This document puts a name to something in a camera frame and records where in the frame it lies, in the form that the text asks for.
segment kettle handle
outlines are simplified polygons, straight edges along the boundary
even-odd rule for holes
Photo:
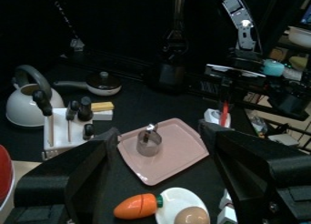
[[[48,100],[50,100],[52,98],[50,85],[46,79],[44,78],[44,76],[32,66],[21,65],[21,66],[17,66],[14,69],[16,83],[18,87],[24,87],[25,85],[29,84],[26,74],[30,75],[40,89],[45,92]]]

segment dark background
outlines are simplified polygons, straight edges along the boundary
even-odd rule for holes
[[[0,91],[10,86],[13,69],[29,64],[50,69],[69,51],[73,30],[98,54],[152,63],[170,28],[173,0],[0,0]],[[257,25],[266,55],[297,14],[303,0],[244,0]],[[201,73],[206,63],[220,64],[236,44],[236,30],[220,0],[185,0],[184,31],[189,49],[186,70]]]

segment toy carrot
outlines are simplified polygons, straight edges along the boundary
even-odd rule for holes
[[[156,209],[162,207],[162,198],[150,193],[144,193],[125,199],[113,210],[113,214],[120,219],[138,219],[156,213]]]

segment white container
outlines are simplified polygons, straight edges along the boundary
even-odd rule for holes
[[[311,48],[311,31],[289,26],[288,39],[295,45]]]

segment wooden block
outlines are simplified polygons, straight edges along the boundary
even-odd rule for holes
[[[100,103],[92,103],[90,104],[90,109],[92,111],[108,111],[113,110],[114,106],[112,102],[100,102]]]

